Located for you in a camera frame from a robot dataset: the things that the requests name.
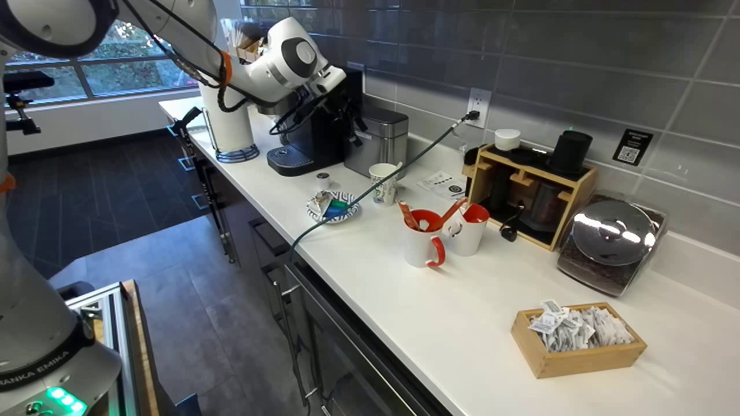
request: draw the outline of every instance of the green light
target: green light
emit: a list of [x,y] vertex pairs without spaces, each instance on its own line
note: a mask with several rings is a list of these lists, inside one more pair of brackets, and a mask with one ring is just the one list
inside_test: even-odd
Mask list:
[[88,405],[65,387],[46,387],[46,396],[46,411],[52,416],[84,416],[88,411]]
[[65,396],[67,392],[62,387],[48,387],[51,396],[59,400]]

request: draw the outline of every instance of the floor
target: floor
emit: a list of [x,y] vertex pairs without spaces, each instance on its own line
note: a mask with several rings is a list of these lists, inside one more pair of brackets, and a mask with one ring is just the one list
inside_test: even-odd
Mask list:
[[197,177],[178,156],[165,130],[9,156],[18,177],[9,225],[20,251],[51,276],[79,257],[202,214]]
[[173,402],[198,392],[206,416],[302,414],[286,340],[248,283],[258,261],[243,262],[241,269],[224,261],[210,220],[197,217],[81,257],[51,283],[136,280]]

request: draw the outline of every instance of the lower cabinet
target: lower cabinet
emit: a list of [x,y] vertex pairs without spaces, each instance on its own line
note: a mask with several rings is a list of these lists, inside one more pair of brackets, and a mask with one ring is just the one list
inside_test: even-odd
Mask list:
[[448,414],[316,273],[300,261],[284,269],[293,283],[296,336],[310,351],[315,400],[324,414]]
[[448,414],[206,156],[197,156],[197,171],[224,253],[254,280],[286,335],[313,414]]

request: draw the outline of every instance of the small cup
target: small cup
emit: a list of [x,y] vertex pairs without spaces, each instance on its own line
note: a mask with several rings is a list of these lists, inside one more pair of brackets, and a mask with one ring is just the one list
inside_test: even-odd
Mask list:
[[326,171],[316,172],[316,190],[331,190],[331,176]]
[[[398,165],[395,164],[373,164],[370,165],[370,177],[381,180],[390,176]],[[398,191],[398,176],[388,177],[384,185],[380,185],[373,191],[373,200],[381,205],[394,205],[395,203],[395,191]]]
[[493,145],[502,151],[510,151],[514,148],[518,148],[522,142],[520,131],[518,130],[495,130],[493,131]]
[[402,257],[407,262],[418,268],[439,268],[443,262],[446,250],[439,238],[439,214],[432,209],[411,209],[416,225],[404,220],[402,232]]
[[470,257],[478,251],[490,214],[478,203],[470,203],[468,209],[462,205],[459,212],[443,223],[443,242],[451,251]]

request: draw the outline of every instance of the wooden box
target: wooden box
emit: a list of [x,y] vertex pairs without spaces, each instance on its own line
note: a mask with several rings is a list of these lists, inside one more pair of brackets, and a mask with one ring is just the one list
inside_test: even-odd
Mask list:
[[[569,305],[572,309],[589,309],[592,305],[609,309],[614,318],[622,318],[609,303],[583,303],[583,305]],[[548,347],[540,341],[539,332],[529,329],[529,324],[540,313],[544,309],[522,309],[515,313],[510,335],[515,343],[520,347],[522,356],[528,358],[531,371],[537,378],[544,377],[561,377],[561,373],[579,373],[579,371],[597,371],[597,370],[612,370],[612,366],[628,366],[644,348],[647,343],[628,324],[625,321],[627,329],[633,335],[631,343],[618,343],[618,347],[594,347],[583,351],[548,351]]]
[[[564,177],[537,165],[515,164],[490,148],[478,149],[476,164],[465,176],[471,180],[470,200],[483,203],[495,223],[510,223],[522,238],[545,250],[554,250],[561,242],[572,212],[589,198],[597,180],[597,171],[589,165],[576,177]],[[531,228],[518,214],[537,205],[540,190],[554,191],[548,212],[550,231]]]

